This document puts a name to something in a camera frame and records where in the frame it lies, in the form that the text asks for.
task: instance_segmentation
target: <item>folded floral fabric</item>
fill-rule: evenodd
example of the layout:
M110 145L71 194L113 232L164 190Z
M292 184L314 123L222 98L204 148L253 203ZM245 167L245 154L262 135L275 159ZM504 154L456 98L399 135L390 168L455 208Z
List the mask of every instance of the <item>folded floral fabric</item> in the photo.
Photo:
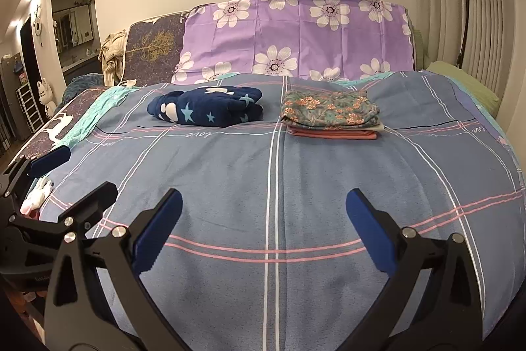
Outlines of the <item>folded floral fabric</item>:
M375 131L369 130L309 130L289 127L289 132L294 136L317 139L376 140L378 137Z
M297 91L285 94L281 121L311 130L383 129L380 109L363 91Z
M166 122L202 127L229 127L259 121L261 91L251 87L202 87L172 91L153 99L148 113Z

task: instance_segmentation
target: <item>silver bolt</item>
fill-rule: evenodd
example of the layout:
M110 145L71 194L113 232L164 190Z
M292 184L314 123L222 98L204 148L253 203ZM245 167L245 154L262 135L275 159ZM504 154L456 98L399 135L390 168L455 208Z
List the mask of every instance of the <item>silver bolt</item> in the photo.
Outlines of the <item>silver bolt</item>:
M126 234L126 228L124 226L116 226L111 230L111 234L115 238L123 237Z
M453 236L451 238L457 244L461 244L461 243L464 242L464 237L462 237L462 235L460 235L459 233L456 233L456 232L453 234Z
M64 235L64 241L67 243L75 241L75 238L77 238L77 234L74 232L68 232L66 235Z
M417 232L413 228L406 226L404 229L402 229L402 235L406 238L415 238L417 236Z

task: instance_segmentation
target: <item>light green cushion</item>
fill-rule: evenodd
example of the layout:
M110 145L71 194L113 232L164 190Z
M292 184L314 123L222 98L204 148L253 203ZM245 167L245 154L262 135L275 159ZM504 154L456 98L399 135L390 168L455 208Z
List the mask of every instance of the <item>light green cushion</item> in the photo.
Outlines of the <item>light green cushion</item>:
M494 92L488 87L482 85L473 76L444 61L433 61L427 70L459 81L468 91L470 91L470 93L480 102L492 117L496 116L496 113L499 110L499 98Z

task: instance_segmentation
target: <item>folded navy blue blanket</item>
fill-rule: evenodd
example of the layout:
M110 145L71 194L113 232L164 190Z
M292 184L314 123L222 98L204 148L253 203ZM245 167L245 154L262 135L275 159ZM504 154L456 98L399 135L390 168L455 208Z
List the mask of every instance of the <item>folded navy blue blanket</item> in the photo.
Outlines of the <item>folded navy blue blanket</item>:
M153 99L148 113L167 122L204 127L229 127L261 119L256 102L261 91L251 87L207 87L172 91Z

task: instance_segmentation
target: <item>purple floral fabric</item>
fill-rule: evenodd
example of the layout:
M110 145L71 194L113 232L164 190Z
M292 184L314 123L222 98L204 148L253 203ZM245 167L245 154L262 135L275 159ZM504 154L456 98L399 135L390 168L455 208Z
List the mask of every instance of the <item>purple floral fabric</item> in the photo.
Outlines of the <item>purple floral fabric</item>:
M361 79L413 69L407 11L381 0L232 0L186 20L173 84L225 73Z

